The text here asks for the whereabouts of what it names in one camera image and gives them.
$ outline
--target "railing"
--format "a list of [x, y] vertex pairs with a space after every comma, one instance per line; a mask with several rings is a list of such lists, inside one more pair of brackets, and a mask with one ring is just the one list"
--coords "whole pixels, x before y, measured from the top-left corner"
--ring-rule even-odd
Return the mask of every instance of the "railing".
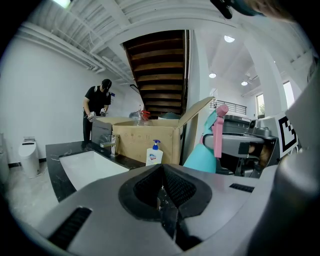
[[224, 105], [224, 104], [228, 106], [230, 112], [243, 114], [243, 115], [247, 114], [246, 106], [238, 105], [238, 104], [227, 102], [227, 101], [216, 100], [216, 99], [210, 102], [210, 108], [214, 110], [217, 107], [220, 107], [221, 105]]

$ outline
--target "black countertop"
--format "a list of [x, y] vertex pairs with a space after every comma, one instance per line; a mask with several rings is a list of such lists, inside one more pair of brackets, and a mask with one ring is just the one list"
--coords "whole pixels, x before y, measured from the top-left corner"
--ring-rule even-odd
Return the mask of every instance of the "black countertop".
[[110, 148], [102, 148], [95, 143], [85, 144], [84, 141], [51, 144], [45, 146], [47, 168], [53, 187], [53, 191], [58, 202], [70, 196], [77, 190], [69, 180], [59, 157], [76, 155], [88, 151], [95, 151], [112, 162], [126, 167], [130, 170], [146, 166], [145, 163], [133, 160], [123, 155], [111, 156]]

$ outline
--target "blue label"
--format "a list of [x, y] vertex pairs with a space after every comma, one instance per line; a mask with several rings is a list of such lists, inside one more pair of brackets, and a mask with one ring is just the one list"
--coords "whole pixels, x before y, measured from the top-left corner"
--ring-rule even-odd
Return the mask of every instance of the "blue label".
[[149, 154], [150, 160], [155, 160], [157, 157], [154, 154]]

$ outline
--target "wooden staircase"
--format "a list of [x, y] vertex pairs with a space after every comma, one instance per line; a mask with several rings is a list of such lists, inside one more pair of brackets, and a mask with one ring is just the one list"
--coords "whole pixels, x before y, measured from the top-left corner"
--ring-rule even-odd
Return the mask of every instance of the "wooden staircase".
[[124, 48], [145, 110], [151, 118], [186, 109], [185, 31], [147, 34], [125, 42]]

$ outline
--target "cardboard box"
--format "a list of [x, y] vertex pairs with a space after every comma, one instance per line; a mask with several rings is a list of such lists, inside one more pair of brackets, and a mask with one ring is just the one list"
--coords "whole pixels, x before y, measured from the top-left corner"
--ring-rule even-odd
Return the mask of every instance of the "cardboard box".
[[163, 164], [179, 164], [181, 128], [203, 109], [213, 97], [195, 103], [180, 120], [150, 120], [150, 126], [134, 126], [134, 121], [117, 122], [119, 117], [100, 117], [99, 121], [112, 124], [112, 133], [120, 135], [119, 154], [137, 161], [146, 162], [147, 149], [159, 140], [163, 151]]

